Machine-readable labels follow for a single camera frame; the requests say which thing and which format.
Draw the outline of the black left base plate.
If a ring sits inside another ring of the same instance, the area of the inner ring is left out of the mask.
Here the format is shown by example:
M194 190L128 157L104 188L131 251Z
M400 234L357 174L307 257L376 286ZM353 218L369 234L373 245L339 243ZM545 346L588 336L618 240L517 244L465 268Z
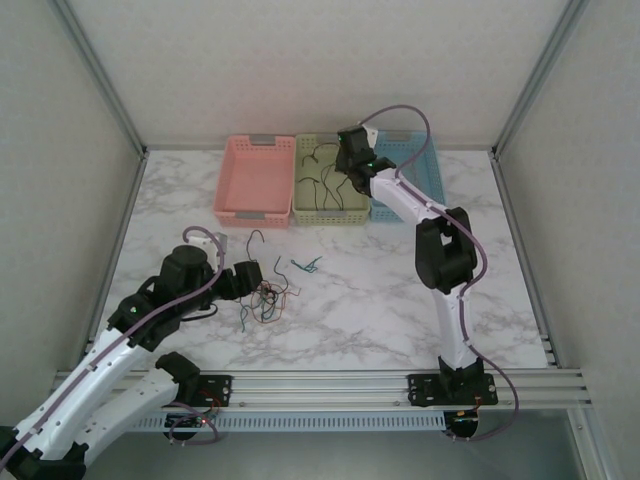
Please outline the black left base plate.
M199 375L179 384L175 401L196 408L227 407L232 393L230 375Z

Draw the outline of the green plastic basket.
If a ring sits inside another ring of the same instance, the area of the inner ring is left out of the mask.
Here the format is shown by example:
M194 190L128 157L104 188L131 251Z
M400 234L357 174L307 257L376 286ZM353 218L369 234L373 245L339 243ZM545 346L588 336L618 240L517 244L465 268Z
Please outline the green plastic basket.
M370 200L335 170L336 134L295 137L292 211L303 226L360 226L369 217Z

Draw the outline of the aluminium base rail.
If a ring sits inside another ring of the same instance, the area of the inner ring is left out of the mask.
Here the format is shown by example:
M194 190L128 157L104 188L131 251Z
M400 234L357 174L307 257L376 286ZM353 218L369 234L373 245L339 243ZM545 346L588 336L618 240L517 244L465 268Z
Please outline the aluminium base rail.
M227 370L228 409L239 411L409 411L408 370ZM589 407L578 369L508 369L524 410Z

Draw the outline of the small black circuit board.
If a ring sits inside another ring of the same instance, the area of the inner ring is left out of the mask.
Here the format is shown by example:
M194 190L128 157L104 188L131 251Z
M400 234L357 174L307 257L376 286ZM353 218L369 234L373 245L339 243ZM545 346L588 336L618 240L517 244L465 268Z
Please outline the small black circuit board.
M475 409L447 411L444 414L446 431L458 437L472 437L479 424L479 415Z
M182 430L200 430L205 428L213 431L216 428L217 413L169 413L165 417L164 428L175 431Z

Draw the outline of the blue plastic basket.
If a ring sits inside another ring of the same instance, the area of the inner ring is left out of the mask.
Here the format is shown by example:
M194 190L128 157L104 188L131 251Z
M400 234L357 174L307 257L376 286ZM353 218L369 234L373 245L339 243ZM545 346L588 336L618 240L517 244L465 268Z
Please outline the blue plastic basket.
M425 139L425 132L379 130L374 152L377 156L386 157L400 166L420 150L424 145ZM423 194L440 204L446 203L437 151L432 140L429 141L428 147L411 165L402 169L402 173ZM401 218L383 203L372 199L370 205L370 220L372 222L401 222Z

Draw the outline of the pink plastic basket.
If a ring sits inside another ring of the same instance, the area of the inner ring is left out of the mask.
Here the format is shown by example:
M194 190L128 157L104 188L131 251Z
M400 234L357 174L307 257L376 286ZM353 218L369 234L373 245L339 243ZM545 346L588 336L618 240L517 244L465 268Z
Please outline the pink plastic basket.
M286 229L293 197L295 138L257 143L248 135L227 139L213 211L225 227Z

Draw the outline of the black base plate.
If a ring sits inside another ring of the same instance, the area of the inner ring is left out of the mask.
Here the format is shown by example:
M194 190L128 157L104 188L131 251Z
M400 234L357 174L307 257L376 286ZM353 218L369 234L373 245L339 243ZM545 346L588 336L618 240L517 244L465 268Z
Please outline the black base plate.
M232 393L230 375L199 375L179 384L175 401L196 408L227 407Z
M412 406L476 406L496 405L494 377L484 373L472 378L449 378L441 374L411 374L408 400Z

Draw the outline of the aluminium frame post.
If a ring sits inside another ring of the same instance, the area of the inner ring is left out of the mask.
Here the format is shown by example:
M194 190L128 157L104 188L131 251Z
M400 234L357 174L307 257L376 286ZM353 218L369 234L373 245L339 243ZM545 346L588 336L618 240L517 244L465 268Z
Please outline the aluminium frame post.
M567 0L491 148L493 158L496 161L506 152L523 124L590 1Z
M144 145L130 115L126 111L70 0L47 0L47 2L54 14L59 18L65 34L77 50L89 75L96 84L98 92L106 102L126 140L134 152L139 157L144 158L147 153L147 147Z

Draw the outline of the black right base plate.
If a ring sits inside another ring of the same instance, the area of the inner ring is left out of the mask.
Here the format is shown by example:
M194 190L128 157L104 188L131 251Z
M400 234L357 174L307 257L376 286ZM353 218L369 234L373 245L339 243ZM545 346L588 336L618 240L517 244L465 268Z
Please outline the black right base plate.
M408 400L412 406L476 406L496 405L494 377L484 373L472 378L449 378L441 374L411 374Z

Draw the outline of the aluminium frame leg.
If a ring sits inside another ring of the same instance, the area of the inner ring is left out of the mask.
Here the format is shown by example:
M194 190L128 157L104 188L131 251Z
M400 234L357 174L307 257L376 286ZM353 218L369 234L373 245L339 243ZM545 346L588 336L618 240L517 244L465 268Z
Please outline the aluminium frame leg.
M594 411L573 408L567 416L585 480L619 480Z

